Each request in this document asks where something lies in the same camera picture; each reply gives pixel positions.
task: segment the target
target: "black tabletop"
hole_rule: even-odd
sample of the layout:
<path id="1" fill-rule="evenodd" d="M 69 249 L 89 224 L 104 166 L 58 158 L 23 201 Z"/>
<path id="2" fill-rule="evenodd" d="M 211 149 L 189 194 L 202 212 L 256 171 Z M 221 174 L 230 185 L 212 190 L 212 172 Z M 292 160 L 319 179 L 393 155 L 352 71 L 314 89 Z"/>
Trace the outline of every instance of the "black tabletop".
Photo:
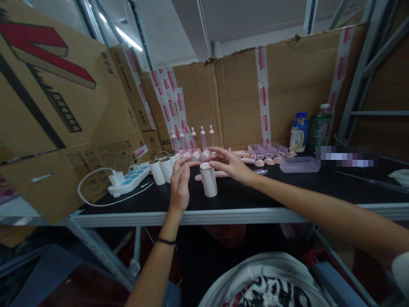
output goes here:
<path id="1" fill-rule="evenodd" d="M 335 170 L 360 177 L 388 181 L 395 183 L 387 175 L 391 172 L 405 168 L 404 165 L 380 159 L 379 166 L 373 168 L 324 168 L 318 173 L 286 174 L 278 164 L 262 168 L 254 165 L 251 169 L 268 170 L 267 177 L 275 180 L 316 191 L 326 195 L 340 198 L 353 204 L 376 204 L 376 203 L 403 203 L 409 202 L 409 194 L 400 193 L 390 189 L 366 183 L 360 179 L 336 173 Z M 191 169 L 189 180 L 190 202 L 187 210 L 222 210 L 222 209 L 254 209 L 282 207 L 282 205 L 267 197 L 263 193 L 252 188 L 243 186 L 231 178 L 218 178 L 218 194 L 215 197 L 205 196 L 202 183 L 195 181 L 195 176 L 200 173 L 199 167 Z M 141 185 L 151 181 L 148 176 Z M 111 195 L 104 196 L 97 204 L 107 204 L 129 197 L 141 190 L 140 187 L 129 194 L 113 198 Z M 91 207 L 84 205 L 81 214 L 112 214 L 112 213 L 138 213 L 138 212 L 162 212 L 167 211 L 170 199 L 170 184 L 152 185 L 146 191 L 119 204 L 108 207 Z"/>

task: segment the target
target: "black bracelet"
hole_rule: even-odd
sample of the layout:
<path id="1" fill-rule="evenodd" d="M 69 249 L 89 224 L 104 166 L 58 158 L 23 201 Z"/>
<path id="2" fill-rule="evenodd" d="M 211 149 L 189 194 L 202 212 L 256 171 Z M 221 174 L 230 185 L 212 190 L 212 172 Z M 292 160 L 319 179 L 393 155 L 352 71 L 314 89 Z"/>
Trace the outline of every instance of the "black bracelet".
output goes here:
<path id="1" fill-rule="evenodd" d="M 161 239 L 160 237 L 156 237 L 155 242 L 161 242 L 161 243 L 165 243 L 168 245 L 174 245 L 176 243 L 176 241 L 168 241 L 168 240 Z"/>

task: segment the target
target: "black table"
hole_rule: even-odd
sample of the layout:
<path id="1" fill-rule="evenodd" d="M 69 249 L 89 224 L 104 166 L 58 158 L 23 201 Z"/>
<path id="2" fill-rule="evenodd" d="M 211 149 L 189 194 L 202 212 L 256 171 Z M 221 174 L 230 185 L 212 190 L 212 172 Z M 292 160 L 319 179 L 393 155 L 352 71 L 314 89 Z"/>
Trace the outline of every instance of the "black table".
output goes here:
<path id="1" fill-rule="evenodd" d="M 250 165 L 251 169 L 260 169 Z M 267 177 L 292 184 L 311 191 L 327 194 L 375 211 L 392 220 L 409 219 L 409 194 L 366 183 L 360 179 L 339 174 L 334 170 L 360 177 L 383 181 L 391 172 L 404 168 L 404 165 L 380 159 L 379 166 L 373 168 L 324 168 L 318 173 L 286 174 L 279 165 L 265 165 Z M 191 169 L 189 181 L 190 203 L 182 224 L 232 224 L 232 223 L 291 223 L 306 221 L 279 202 L 231 178 L 217 179 L 218 194 L 205 197 L 201 182 L 194 177 L 199 167 Z M 148 176 L 141 185 L 152 180 Z M 110 195 L 103 197 L 98 204 L 118 201 Z M 76 221 L 83 227 L 103 226 L 152 226 L 163 223 L 169 206 L 170 185 L 153 185 L 146 191 L 119 204 L 108 207 L 83 206 Z"/>

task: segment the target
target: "ceiling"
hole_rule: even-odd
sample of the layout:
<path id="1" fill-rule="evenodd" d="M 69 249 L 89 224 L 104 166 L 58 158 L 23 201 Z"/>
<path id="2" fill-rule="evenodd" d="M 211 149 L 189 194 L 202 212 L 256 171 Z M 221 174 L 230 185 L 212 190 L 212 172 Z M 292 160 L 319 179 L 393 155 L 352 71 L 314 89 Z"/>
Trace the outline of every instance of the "ceiling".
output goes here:
<path id="1" fill-rule="evenodd" d="M 332 19 L 341 0 L 317 0 L 316 21 Z M 344 14 L 365 5 L 350 0 Z M 202 0 L 210 41 L 232 41 L 304 24 L 307 0 Z"/>
<path id="2" fill-rule="evenodd" d="M 67 26 L 86 33 L 74 5 L 74 0 L 23 1 Z M 128 1 L 100 1 L 113 23 L 138 45 L 142 46 Z M 156 68 L 195 62 L 201 51 L 208 55 L 201 56 L 201 60 L 203 60 L 202 58 L 206 60 L 209 57 L 208 50 L 204 50 L 202 47 L 203 41 L 206 40 L 205 35 L 203 35 L 202 24 L 196 20 L 195 13 L 200 11 L 197 7 L 197 1 L 137 0 L 139 17 L 144 25 L 151 60 Z M 340 2 L 341 0 L 319 0 L 316 21 L 331 19 Z M 344 15 L 356 11 L 365 2 L 366 0 L 350 0 Z M 209 40 L 225 43 L 302 25 L 307 0 L 201 0 L 201 3 Z M 190 9 L 186 9 L 187 4 L 190 4 Z M 118 44 L 107 24 L 101 23 L 104 24 L 108 45 Z M 137 54 L 144 69 L 148 70 L 145 53 L 137 52 Z"/>

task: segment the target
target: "finger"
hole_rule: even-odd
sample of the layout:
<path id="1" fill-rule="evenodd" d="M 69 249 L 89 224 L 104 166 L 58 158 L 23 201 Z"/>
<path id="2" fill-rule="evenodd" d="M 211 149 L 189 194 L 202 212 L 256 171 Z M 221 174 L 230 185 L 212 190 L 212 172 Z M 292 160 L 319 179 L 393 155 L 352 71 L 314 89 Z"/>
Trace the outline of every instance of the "finger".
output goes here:
<path id="1" fill-rule="evenodd" d="M 215 153 L 218 153 L 218 154 L 221 154 L 222 156 L 226 156 L 226 157 L 229 157 L 232 154 L 231 152 L 229 152 L 229 151 L 227 151 L 227 150 L 225 150 L 225 149 L 223 149 L 221 147 L 208 147 L 208 150 L 212 151 L 212 152 L 215 152 Z"/>
<path id="2" fill-rule="evenodd" d="M 218 161 L 218 160 L 226 160 L 225 156 L 222 156 L 219 153 L 214 153 L 208 157 L 206 157 L 203 161 L 209 162 L 209 161 Z"/>
<path id="3" fill-rule="evenodd" d="M 223 171 L 230 175 L 230 166 L 221 162 L 210 161 L 209 165 L 216 170 Z"/>
<path id="4" fill-rule="evenodd" d="M 188 183 L 190 178 L 190 168 L 187 165 L 183 166 L 179 181 L 179 193 L 185 195 L 189 192 Z"/>
<path id="5" fill-rule="evenodd" d="M 182 164 L 178 171 L 173 172 L 172 179 L 175 182 L 175 184 L 179 183 L 179 179 L 180 179 L 180 176 L 183 174 L 183 170 L 185 168 L 185 165 L 187 165 L 187 167 L 190 168 L 192 166 L 200 165 L 200 164 L 201 164 L 200 161 L 185 162 L 184 164 Z"/>
<path id="6" fill-rule="evenodd" d="M 175 162 L 175 165 L 173 166 L 173 169 L 174 170 L 179 170 L 183 163 L 185 163 L 186 161 L 190 161 L 192 158 L 193 158 L 192 156 L 180 158 L 179 160 L 177 160 Z"/>

